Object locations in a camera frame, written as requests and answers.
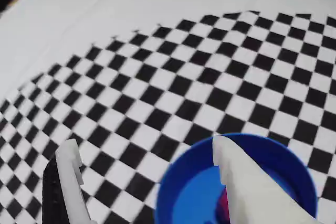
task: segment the checkerboard mat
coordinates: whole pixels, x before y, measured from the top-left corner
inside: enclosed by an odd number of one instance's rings
[[[93,45],[0,107],[0,222],[41,223],[48,160],[75,138],[98,223],[153,223],[160,179],[217,133],[269,136],[307,165],[336,221],[336,19],[206,15]]]

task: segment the blue plastic bowl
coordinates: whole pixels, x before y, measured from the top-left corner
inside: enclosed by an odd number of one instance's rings
[[[237,143],[306,212],[317,213],[314,183],[301,160],[282,144],[257,135],[223,134]],[[223,191],[213,165],[212,137],[193,145],[167,170],[157,196],[156,224],[216,224],[215,208]]]

